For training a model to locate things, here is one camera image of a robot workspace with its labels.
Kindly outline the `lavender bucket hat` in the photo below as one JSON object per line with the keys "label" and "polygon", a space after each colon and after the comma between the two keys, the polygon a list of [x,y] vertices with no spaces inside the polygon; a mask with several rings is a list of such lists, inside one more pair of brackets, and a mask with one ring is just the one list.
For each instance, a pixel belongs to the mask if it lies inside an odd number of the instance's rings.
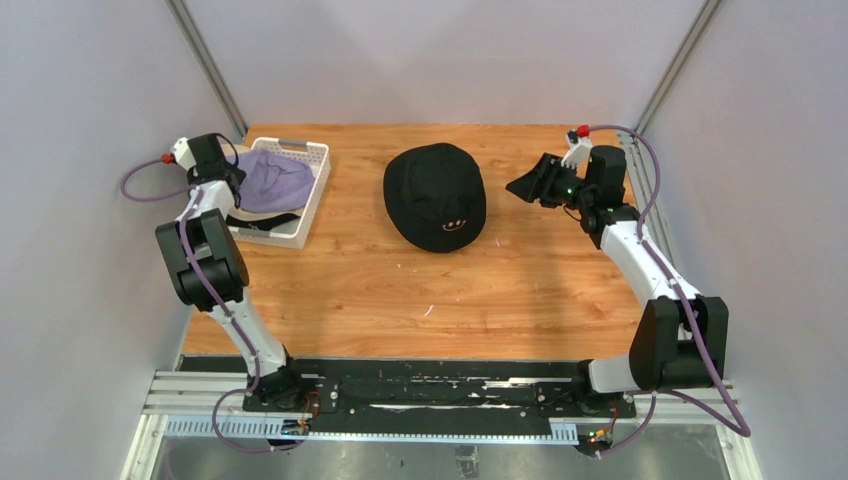
{"label": "lavender bucket hat", "polygon": [[243,210],[283,212],[306,205],[315,183],[309,165],[263,149],[240,153],[239,159],[246,173],[240,188]]}

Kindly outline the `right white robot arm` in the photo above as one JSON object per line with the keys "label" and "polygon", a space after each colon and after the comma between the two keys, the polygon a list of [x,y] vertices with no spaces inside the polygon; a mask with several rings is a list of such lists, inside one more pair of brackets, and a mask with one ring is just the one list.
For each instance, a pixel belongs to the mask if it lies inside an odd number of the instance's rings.
{"label": "right white robot arm", "polygon": [[643,308],[628,352],[582,362],[571,390],[574,408],[595,417],[613,393],[715,386],[723,377],[729,310],[707,297],[668,263],[638,210],[624,200],[627,161],[622,149],[595,146],[585,174],[545,153],[508,192],[545,208],[579,214],[581,228],[618,267]]}

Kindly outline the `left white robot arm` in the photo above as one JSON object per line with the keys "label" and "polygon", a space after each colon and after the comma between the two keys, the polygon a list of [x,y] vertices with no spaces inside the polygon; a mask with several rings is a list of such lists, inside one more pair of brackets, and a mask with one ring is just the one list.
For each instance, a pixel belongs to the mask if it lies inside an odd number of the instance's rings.
{"label": "left white robot arm", "polygon": [[176,142],[171,156],[186,172],[187,204],[155,238],[179,300],[214,319],[242,356],[246,395],[293,413],[305,403],[306,386],[250,299],[247,266],[226,222],[245,179],[238,156],[224,152],[229,144],[220,133]]}

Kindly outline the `beige bucket hat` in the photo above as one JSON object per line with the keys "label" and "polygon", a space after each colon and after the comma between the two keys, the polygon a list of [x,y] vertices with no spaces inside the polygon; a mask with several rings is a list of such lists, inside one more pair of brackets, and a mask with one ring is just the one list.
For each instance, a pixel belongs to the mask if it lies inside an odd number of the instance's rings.
{"label": "beige bucket hat", "polygon": [[474,242],[487,218],[486,190],[474,158],[450,143],[407,150],[383,176],[387,214],[413,246],[447,254]]}

